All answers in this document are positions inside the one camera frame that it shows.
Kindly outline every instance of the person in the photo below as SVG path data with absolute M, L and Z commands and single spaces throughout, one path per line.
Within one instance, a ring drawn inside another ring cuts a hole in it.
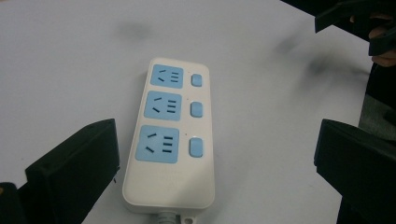
M 386 20 L 389 21 L 389 23 L 393 22 L 393 17 L 389 16 L 389 15 L 385 15 L 385 14 L 381 14 L 381 13 L 373 13 L 370 16 L 371 19 L 381 19 L 381 20 Z M 388 29 L 386 28 L 386 25 L 383 26 L 379 26 L 374 28 L 370 34 L 369 34 L 369 38 L 375 38 L 379 35 L 384 34 Z M 372 57 L 372 61 L 373 63 L 376 63 L 380 66 L 383 67 L 392 67 L 396 65 L 396 49 L 392 49 L 389 50 L 388 52 L 381 54 L 381 55 L 377 55 L 377 56 L 373 56 Z

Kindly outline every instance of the blue switch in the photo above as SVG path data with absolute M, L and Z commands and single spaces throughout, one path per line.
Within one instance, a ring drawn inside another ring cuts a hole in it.
M 190 139 L 190 156 L 201 158 L 204 155 L 204 142 L 202 138 L 194 137 Z
M 192 75 L 191 85 L 194 87 L 202 87 L 202 76 L 198 74 Z
M 203 106 L 200 102 L 192 102 L 191 103 L 191 115 L 194 118 L 201 118 L 204 114 Z

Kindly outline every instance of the table surface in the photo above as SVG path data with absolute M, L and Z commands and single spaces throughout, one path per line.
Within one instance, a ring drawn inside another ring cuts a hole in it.
M 83 223 L 155 223 L 121 187 L 149 62 L 211 76 L 216 200 L 199 223 L 334 224 L 341 196 L 316 173 L 322 119 L 357 126 L 368 43 L 277 0 L 0 1 L 0 182 L 83 126 L 114 118 L 111 183 Z

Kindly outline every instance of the power strip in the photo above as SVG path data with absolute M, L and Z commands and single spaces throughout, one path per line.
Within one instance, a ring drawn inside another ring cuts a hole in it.
M 209 70 L 150 63 L 122 194 L 136 213 L 195 224 L 215 199 Z

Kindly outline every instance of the outlet slot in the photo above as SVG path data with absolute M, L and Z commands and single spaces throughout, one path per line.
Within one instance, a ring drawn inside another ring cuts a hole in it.
M 144 125 L 140 129 L 135 158 L 138 161 L 176 163 L 178 129 Z
M 181 89 L 183 87 L 183 69 L 180 67 L 154 64 L 151 85 Z
M 180 120 L 181 95 L 149 91 L 144 115 L 150 119 Z

